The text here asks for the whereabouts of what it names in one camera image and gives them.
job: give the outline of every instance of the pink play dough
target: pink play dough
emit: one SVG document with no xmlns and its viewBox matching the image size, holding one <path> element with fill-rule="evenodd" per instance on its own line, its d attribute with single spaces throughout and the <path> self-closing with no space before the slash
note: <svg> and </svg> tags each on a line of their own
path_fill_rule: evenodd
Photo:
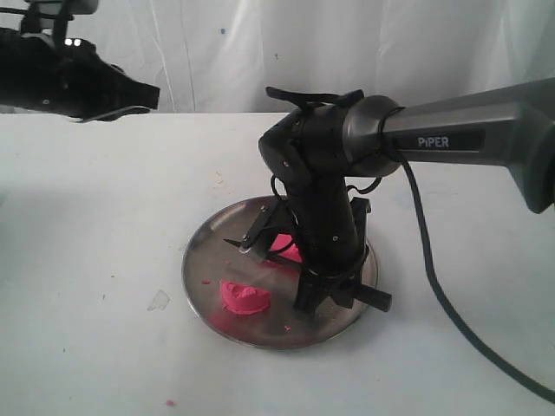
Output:
<svg viewBox="0 0 555 416">
<path fill-rule="evenodd" d="M 270 307 L 268 290 L 222 281 L 219 286 L 224 307 L 235 315 L 252 315 Z"/>
<path fill-rule="evenodd" d="M 270 250 L 279 250 L 285 247 L 287 244 L 289 244 L 291 240 L 292 238 L 288 234 L 277 234 L 277 237 L 274 240 L 274 243 L 271 245 Z M 301 258 L 301 255 L 299 254 L 298 248 L 295 244 L 293 244 L 289 249 L 287 249 L 283 253 L 279 253 L 279 256 L 289 258 L 294 262 L 298 262 L 298 263 L 303 262 L 303 259 Z"/>
</svg>

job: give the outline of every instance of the white backdrop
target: white backdrop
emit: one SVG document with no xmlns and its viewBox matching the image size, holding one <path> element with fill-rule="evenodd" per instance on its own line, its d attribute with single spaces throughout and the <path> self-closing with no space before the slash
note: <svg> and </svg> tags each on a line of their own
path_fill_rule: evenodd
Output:
<svg viewBox="0 0 555 416">
<path fill-rule="evenodd" d="M 23 0 L 0 0 L 23 7 Z M 555 75 L 555 0 L 101 0 L 70 35 L 161 112 L 288 109 L 264 86 L 413 105 Z M 16 24 L 13 17 L 0 23 Z"/>
</svg>

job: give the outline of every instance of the white curtain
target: white curtain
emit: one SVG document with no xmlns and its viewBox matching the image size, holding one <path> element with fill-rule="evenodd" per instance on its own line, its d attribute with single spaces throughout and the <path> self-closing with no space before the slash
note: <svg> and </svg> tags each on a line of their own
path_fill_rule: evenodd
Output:
<svg viewBox="0 0 555 416">
<path fill-rule="evenodd" d="M 291 108 L 267 99 L 266 85 L 361 88 L 410 106 L 555 75 L 554 6 L 555 0 L 101 0 L 95 15 L 71 23 L 70 35 L 95 43 L 104 60 L 133 78 L 161 87 L 161 112 Z"/>
</svg>

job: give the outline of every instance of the metal plate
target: metal plate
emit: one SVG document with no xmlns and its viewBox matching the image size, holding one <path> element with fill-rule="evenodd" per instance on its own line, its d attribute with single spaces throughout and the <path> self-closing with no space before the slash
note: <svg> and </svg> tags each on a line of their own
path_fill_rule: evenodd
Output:
<svg viewBox="0 0 555 416">
<path fill-rule="evenodd" d="M 298 312 L 292 307 L 297 293 L 297 272 L 270 262 L 257 263 L 224 242 L 224 238 L 240 240 L 261 207 L 269 205 L 272 198 L 248 199 L 208 219 L 186 249 L 183 283 L 194 311 L 210 328 L 226 338 L 260 348 L 308 347 L 343 332 L 368 305 L 355 301 L 353 309 L 345 309 L 328 298 L 315 315 Z M 256 315 L 234 315 L 222 306 L 221 280 L 269 290 L 271 306 Z M 377 262 L 370 247 L 362 282 L 375 287 L 376 281 Z"/>
</svg>

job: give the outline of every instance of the white table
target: white table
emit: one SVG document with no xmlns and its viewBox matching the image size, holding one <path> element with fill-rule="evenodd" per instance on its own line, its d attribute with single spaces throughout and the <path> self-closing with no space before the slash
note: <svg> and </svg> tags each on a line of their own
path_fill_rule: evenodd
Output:
<svg viewBox="0 0 555 416">
<path fill-rule="evenodd" d="M 280 116 L 0 117 L 0 414 L 555 413 L 444 315 L 401 171 L 372 194 L 369 217 L 389 313 L 288 353 L 243 347 L 195 318 L 186 243 L 214 212 L 269 193 L 257 140 Z M 555 387 L 555 212 L 530 213 L 502 168 L 415 173 L 454 305 Z M 160 290 L 169 303 L 149 311 Z"/>
</svg>

